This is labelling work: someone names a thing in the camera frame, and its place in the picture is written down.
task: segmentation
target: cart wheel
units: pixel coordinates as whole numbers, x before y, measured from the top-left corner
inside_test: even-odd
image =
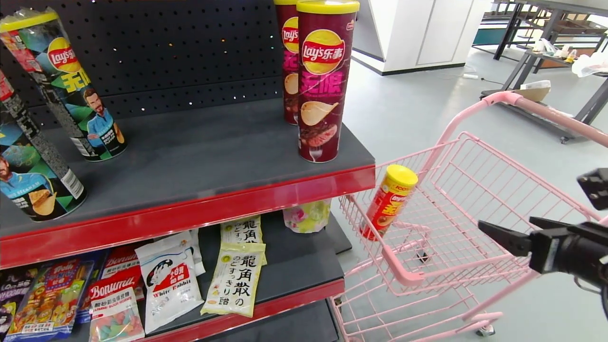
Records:
[[[421,263],[426,263],[430,258],[429,255],[422,250],[416,252],[416,257],[418,257],[418,260],[420,260]]]
[[[490,326],[482,327],[475,333],[477,334],[477,336],[487,337],[487,336],[492,336],[492,335],[496,334],[496,330],[494,330],[494,327],[492,325],[490,325]]]

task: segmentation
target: maroon chip can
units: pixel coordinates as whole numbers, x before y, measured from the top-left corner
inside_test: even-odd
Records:
[[[328,162],[337,157],[359,3],[353,0],[300,1],[298,148],[302,158]]]
[[[298,11],[297,0],[274,0],[283,42],[283,115],[290,125],[298,124]]]

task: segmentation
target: robotic arm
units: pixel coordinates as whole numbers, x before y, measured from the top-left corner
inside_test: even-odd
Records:
[[[608,169],[597,169],[577,179],[593,207],[608,209]],[[541,228],[530,235],[479,221],[478,228],[514,256],[530,254],[530,268],[540,274],[562,272],[575,276],[583,290],[600,295],[608,319],[608,227],[583,222],[578,225],[530,217]],[[600,291],[583,287],[579,279]]]

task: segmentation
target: yellow plastic lid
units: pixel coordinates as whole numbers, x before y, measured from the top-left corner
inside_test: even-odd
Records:
[[[300,0],[296,5],[298,12],[313,14],[348,14],[359,10],[355,0]]]
[[[399,185],[412,187],[418,183],[418,175],[405,166],[389,165],[386,168],[386,175]]]
[[[295,5],[298,0],[274,0],[275,5]]]
[[[24,19],[7,16],[0,22],[0,32],[25,29],[26,27],[43,24],[56,19],[59,19],[59,16],[55,12],[42,13]]]

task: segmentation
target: black pegboard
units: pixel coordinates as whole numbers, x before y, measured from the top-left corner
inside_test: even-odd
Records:
[[[0,1],[2,15],[46,6],[117,119],[282,95],[272,0]],[[4,46],[0,54],[36,120],[58,127],[33,80]]]

